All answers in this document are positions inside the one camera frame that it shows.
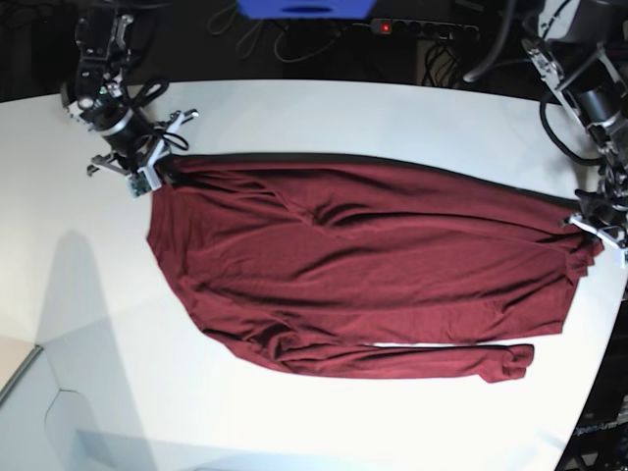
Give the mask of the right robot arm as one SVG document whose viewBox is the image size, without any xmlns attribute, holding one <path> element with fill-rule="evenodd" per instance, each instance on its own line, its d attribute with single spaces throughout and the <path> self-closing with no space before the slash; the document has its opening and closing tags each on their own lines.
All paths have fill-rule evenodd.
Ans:
<svg viewBox="0 0 628 471">
<path fill-rule="evenodd" d="M 76 73 L 60 89 L 68 116 L 99 135 L 109 152 L 90 159 L 86 173 L 100 170 L 121 175 L 133 197 L 162 187 L 169 177 L 162 161 L 175 150 L 187 151 L 179 135 L 198 117 L 195 109 L 175 111 L 166 121 L 152 121 L 146 108 L 169 88 L 166 78 L 153 77 L 136 94 L 128 78 L 142 63 L 152 38 L 141 49 L 131 47 L 136 17 L 169 6 L 168 1 L 93 1 L 78 16 L 74 41 L 78 49 Z"/>
</svg>

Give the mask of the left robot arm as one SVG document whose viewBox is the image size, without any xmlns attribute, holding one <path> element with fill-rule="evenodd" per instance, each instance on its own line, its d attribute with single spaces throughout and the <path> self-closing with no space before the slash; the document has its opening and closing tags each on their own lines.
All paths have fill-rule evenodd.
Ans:
<svg viewBox="0 0 628 471">
<path fill-rule="evenodd" d="M 475 82 L 500 66 L 512 29 L 521 32 L 526 61 L 547 90 L 539 115 L 550 141 L 573 163 L 595 167 L 595 189 L 577 193 L 580 209 L 566 224 L 627 254 L 627 4 L 624 1 L 470 1 L 496 21 L 484 57 L 465 73 Z M 582 157 L 552 130 L 555 101 L 596 150 Z"/>
</svg>

